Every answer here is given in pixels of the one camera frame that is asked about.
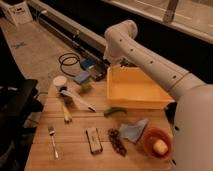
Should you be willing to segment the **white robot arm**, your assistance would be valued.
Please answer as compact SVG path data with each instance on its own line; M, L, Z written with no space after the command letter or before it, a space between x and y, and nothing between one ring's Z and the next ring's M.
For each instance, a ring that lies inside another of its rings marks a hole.
M131 61L177 102L172 171L213 171L213 84L137 43L137 33L132 20L108 27L104 58Z

